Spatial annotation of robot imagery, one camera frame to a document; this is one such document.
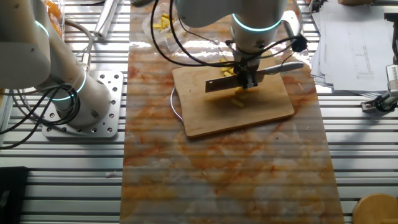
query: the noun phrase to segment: metal bracket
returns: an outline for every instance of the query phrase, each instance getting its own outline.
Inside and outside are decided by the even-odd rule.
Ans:
[[[109,89],[111,93],[111,106],[106,115],[96,124],[74,128],[67,124],[56,127],[43,127],[42,133],[47,138],[113,138],[118,133],[119,114],[123,87],[123,74],[112,71],[91,71],[91,77],[100,82]],[[60,117],[53,104],[51,104],[45,113],[45,119],[58,120]]]
[[[316,13],[319,12],[320,8],[323,6],[323,3],[327,0],[312,0],[310,3],[310,12]]]

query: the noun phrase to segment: wooden object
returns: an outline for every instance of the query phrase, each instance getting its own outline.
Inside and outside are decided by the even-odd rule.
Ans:
[[[219,77],[222,77],[220,68],[185,67],[173,71],[188,137],[274,121],[294,114],[279,74],[265,76],[259,86],[250,88],[248,98],[242,100],[244,108],[231,102],[237,88],[205,93],[206,80]]]
[[[0,93],[4,93],[4,90],[1,88],[0,88]],[[0,95],[0,107],[1,107],[1,104],[2,104],[2,95]]]
[[[338,0],[340,4],[346,6],[360,6],[363,4],[371,4],[373,0]]]
[[[354,224],[398,224],[398,200],[387,194],[362,198],[353,210]]]

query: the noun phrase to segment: knife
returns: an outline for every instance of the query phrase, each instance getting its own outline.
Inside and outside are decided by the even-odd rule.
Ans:
[[[288,72],[298,68],[304,67],[303,62],[286,62],[282,65],[275,65],[272,67],[265,68],[256,72],[257,82],[260,83],[264,80],[265,75],[273,75],[279,72]],[[206,93],[213,91],[227,90],[230,88],[240,87],[242,84],[238,82],[236,76],[215,78],[206,81]]]

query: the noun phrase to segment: white cable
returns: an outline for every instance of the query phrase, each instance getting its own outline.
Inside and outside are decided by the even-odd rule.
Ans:
[[[170,94],[170,106],[172,107],[175,115],[178,116],[178,118],[180,118],[181,122],[183,122],[182,117],[176,112],[176,110],[174,109],[174,105],[173,105],[173,96],[174,96],[174,91],[175,91],[175,86],[173,88],[172,94]]]

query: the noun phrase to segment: plastic container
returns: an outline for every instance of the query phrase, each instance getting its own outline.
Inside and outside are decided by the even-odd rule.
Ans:
[[[47,6],[50,21],[58,35],[64,39],[65,37],[65,0],[43,0]]]

